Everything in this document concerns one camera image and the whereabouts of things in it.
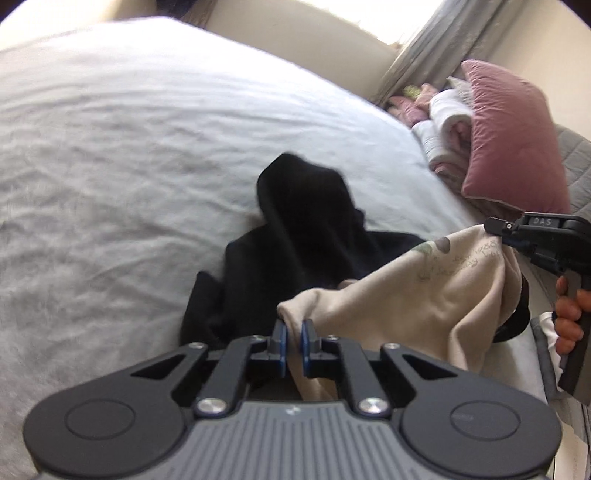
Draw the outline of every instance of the screw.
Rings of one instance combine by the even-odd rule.
[[[217,414],[226,410],[228,404],[221,398],[204,398],[197,402],[197,409],[203,413]]]
[[[388,402],[381,398],[369,397],[360,401],[358,406],[364,413],[384,413],[388,409]]]
[[[300,412],[301,412],[301,408],[300,408],[300,407],[298,407],[297,405],[292,405],[291,407],[289,407],[289,408],[286,408],[286,409],[285,409],[285,412],[286,412],[288,415],[294,416],[294,415],[297,415],[298,413],[300,413]]]

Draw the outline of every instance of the human hand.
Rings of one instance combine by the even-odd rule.
[[[554,329],[558,334],[556,340],[556,353],[566,355],[570,353],[575,343],[583,338],[583,330],[577,323],[582,312],[591,312],[591,291],[577,290],[576,298],[567,297],[569,281],[566,277],[560,277],[556,282],[556,322]]]

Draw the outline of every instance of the pink velvet pillow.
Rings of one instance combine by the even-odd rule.
[[[462,63],[474,94],[472,155],[462,195],[527,212],[570,213],[569,190],[544,94],[479,60]]]
[[[405,123],[409,128],[414,127],[419,122],[429,120],[428,113],[414,106],[414,101],[410,98],[394,96],[390,97],[389,101],[396,108],[404,112]]]

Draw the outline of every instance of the bed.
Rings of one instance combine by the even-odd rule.
[[[38,400],[175,347],[195,274],[261,224],[256,178],[282,152],[341,171],[371,229],[482,221],[386,112],[191,26],[102,24],[0,57],[3,478],[34,474]],[[529,330],[483,374],[545,399]]]

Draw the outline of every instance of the wall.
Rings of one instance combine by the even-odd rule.
[[[397,52],[297,0],[217,0],[207,29],[265,50],[369,98]]]
[[[155,0],[26,0],[0,24],[0,49],[155,11]]]
[[[591,139],[591,29],[558,0],[530,0],[491,62],[539,86],[554,120]]]

